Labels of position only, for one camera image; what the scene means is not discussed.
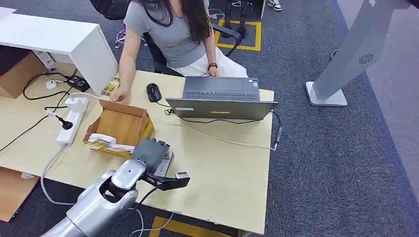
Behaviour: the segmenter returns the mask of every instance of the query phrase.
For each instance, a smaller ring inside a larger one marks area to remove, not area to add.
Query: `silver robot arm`
[[[144,180],[165,191],[185,187],[186,172],[176,178],[153,175],[170,146],[156,139],[144,139],[134,149],[132,159],[118,170],[109,170],[78,197],[66,217],[41,237],[98,237],[135,204],[135,185]]]

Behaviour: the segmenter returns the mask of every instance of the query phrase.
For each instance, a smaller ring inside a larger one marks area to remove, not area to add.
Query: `woman's arm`
[[[210,12],[208,11],[208,8],[206,9],[208,20],[210,19]],[[215,37],[214,37],[214,30],[212,29],[211,23],[209,24],[211,27],[211,34],[209,37],[205,39],[205,50],[207,51],[207,58],[208,58],[208,64],[210,63],[216,63],[215,58]],[[212,77],[218,76],[218,71],[216,67],[211,67],[208,71],[208,73]]]
[[[130,28],[126,28],[125,43],[119,62],[119,77],[121,85],[111,93],[113,102],[126,103],[131,92],[132,82],[134,81],[138,50],[140,48],[142,36],[134,33]]]

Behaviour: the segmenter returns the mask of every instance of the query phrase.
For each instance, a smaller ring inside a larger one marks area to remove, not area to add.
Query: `desk surface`
[[[41,78],[35,82],[28,94],[35,96],[51,92],[44,88],[45,81],[45,78]],[[240,125],[225,122],[183,122],[175,115],[165,115],[164,107],[148,101],[145,87],[151,82],[159,85],[164,97],[181,97],[184,78],[137,72],[130,104],[147,109],[151,117],[182,123],[201,132],[237,142],[270,145],[271,114],[262,121]],[[261,100],[272,101],[273,92],[260,90],[260,97]],[[0,147],[33,125],[44,115],[42,108],[55,105],[58,99],[59,96],[40,101],[28,101],[23,96],[15,100],[0,97],[0,122],[2,130],[7,131],[0,134]],[[124,158],[92,151],[83,146],[86,128],[101,111],[97,100],[90,99],[88,112],[74,144],[55,162],[47,178],[87,188],[105,171],[116,169],[124,162]],[[58,112],[61,115],[65,113],[65,110]],[[168,176],[174,172],[188,171],[191,181],[182,189],[165,192],[158,190],[144,204],[263,234],[270,150],[226,143],[155,119],[153,123],[155,137],[169,143],[174,150],[174,162]],[[43,121],[0,153],[0,166],[40,176],[51,156],[59,149],[55,142],[58,129],[59,123],[56,120]],[[140,200],[152,186],[138,182],[137,189]]]

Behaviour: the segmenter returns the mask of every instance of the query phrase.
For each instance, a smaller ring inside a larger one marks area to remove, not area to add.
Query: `shoe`
[[[282,11],[281,5],[279,5],[279,0],[269,0],[268,6],[272,7],[274,11]]]

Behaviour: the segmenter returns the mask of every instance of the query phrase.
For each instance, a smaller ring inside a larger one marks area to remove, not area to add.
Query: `white pants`
[[[218,47],[215,47],[215,60],[218,66],[218,76],[226,78],[248,78],[246,68],[226,57]],[[183,68],[172,68],[178,73],[188,76],[207,76],[208,58],[205,53],[200,59]]]

